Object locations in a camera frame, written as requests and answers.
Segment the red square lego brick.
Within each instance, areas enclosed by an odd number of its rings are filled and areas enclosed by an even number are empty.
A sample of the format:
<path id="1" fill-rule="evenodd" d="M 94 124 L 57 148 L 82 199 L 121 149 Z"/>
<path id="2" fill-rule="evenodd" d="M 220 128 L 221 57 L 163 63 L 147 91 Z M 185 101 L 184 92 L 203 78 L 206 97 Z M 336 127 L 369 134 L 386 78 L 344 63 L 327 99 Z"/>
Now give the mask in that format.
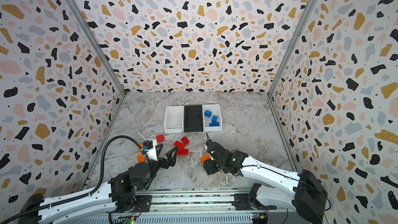
<path id="1" fill-rule="evenodd" d="M 165 136 L 164 135 L 157 135 L 156 140 L 158 143 L 162 143 L 165 141 Z"/>

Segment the blue lego brick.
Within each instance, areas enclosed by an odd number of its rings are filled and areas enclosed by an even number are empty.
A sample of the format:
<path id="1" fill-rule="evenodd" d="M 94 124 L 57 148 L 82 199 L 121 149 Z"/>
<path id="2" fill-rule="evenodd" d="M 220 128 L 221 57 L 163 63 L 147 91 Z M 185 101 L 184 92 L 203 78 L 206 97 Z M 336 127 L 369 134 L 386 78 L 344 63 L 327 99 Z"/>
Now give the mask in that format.
<path id="1" fill-rule="evenodd" d="M 219 122 L 211 122 L 210 124 L 209 124 L 209 126 L 210 127 L 219 127 L 220 126 L 220 124 L 219 124 Z"/>

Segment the blue square lego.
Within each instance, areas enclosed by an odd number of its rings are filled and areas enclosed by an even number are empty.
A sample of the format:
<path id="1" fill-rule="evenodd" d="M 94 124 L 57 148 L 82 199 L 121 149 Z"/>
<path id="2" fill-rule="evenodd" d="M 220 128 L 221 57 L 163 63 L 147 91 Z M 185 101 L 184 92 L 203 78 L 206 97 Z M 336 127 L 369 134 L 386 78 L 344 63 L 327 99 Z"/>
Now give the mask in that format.
<path id="1" fill-rule="evenodd" d="M 205 117 L 210 117 L 211 116 L 211 111 L 209 111 L 209 110 L 206 110 L 205 112 L 204 112 L 204 116 Z"/>
<path id="2" fill-rule="evenodd" d="M 211 119 L 211 122 L 212 122 L 212 123 L 218 122 L 218 117 L 215 116 L 215 115 L 213 115 L 213 116 L 212 116 L 212 119 Z"/>

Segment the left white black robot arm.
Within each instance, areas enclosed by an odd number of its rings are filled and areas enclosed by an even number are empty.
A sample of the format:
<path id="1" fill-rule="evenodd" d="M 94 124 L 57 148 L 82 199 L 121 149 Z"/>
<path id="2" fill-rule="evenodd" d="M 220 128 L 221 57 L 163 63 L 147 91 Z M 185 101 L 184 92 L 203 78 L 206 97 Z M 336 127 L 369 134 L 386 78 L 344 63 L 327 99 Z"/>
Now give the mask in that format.
<path id="1" fill-rule="evenodd" d="M 138 197 L 136 192 L 149 189 L 159 169 L 168 169 L 176 163 L 178 147 L 168 151 L 165 158 L 159 158 L 162 148 L 162 144 L 152 147 L 146 153 L 150 158 L 148 162 L 139 162 L 93 188 L 61 197 L 31 196 L 18 223 L 66 224 L 98 213 L 148 211 L 151 197 Z"/>

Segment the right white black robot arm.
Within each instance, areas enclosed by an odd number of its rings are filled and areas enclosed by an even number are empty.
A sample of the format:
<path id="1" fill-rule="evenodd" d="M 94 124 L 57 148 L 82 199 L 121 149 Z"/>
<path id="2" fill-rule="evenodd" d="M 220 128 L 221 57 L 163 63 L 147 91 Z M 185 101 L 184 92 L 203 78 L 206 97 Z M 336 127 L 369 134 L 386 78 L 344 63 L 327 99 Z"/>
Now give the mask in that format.
<path id="1" fill-rule="evenodd" d="M 323 223 L 324 213 L 331 207 L 321 181 L 309 170 L 300 173 L 276 168 L 245 152 L 231 152 L 208 139 L 205 143 L 210 158 L 203 162 L 208 175 L 219 171 L 233 176 L 255 179 L 241 208 L 269 210 L 270 206 L 293 209 L 312 224 Z"/>

